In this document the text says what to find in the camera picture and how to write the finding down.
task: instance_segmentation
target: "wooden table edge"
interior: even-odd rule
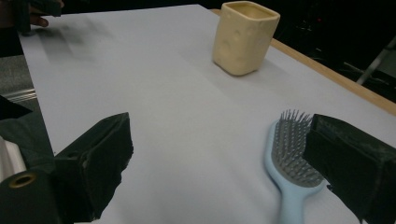
[[[210,9],[210,10],[217,15],[220,15],[220,13],[221,13],[220,9],[214,8],[214,9]],[[368,90],[367,88],[348,79],[347,77],[344,77],[344,76],[334,72],[332,69],[324,66],[321,63],[316,62],[315,60],[313,60],[309,57],[306,57],[302,53],[298,52],[295,49],[292,49],[291,47],[281,43],[280,41],[278,41],[276,39],[273,39],[271,41],[271,46],[282,51],[283,53],[289,55],[294,60],[297,60],[300,63],[303,63],[306,66],[312,68],[313,70],[317,71],[318,73],[322,74],[323,76],[327,77],[328,79],[334,81],[338,85],[341,85],[342,87],[346,88],[347,90],[354,92],[355,94],[359,95],[359,97],[369,101],[370,103],[372,103],[372,104],[386,110],[390,114],[396,116],[396,104],[393,103],[392,101],[386,99],[385,97],[383,97],[373,91]]]

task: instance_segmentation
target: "ceramic cup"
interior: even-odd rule
[[[213,61],[242,76],[262,65],[280,15],[249,1],[224,3],[213,47]]]

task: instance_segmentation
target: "hand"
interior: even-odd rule
[[[58,0],[61,3],[61,7],[64,7],[64,2],[62,0]],[[14,16],[12,13],[12,5],[11,1],[8,0],[0,0],[0,28],[7,28],[14,25]],[[30,13],[35,13],[30,15],[30,23],[33,25],[47,27],[49,26],[49,22],[42,18],[38,14],[44,14],[41,11],[37,10],[34,7],[29,7]]]

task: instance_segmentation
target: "white table surface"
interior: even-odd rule
[[[95,223],[276,223],[268,129],[286,109],[343,119],[396,147],[396,118],[270,48],[231,77],[211,61],[219,17],[200,6],[64,15],[21,37],[55,153],[129,112],[134,155]],[[327,189],[305,223],[358,220]]]

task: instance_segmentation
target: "hairbrush bristles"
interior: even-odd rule
[[[291,183],[312,188],[321,183],[323,176],[303,159],[305,137],[312,117],[296,110],[281,114],[276,125],[272,160],[275,168]]]

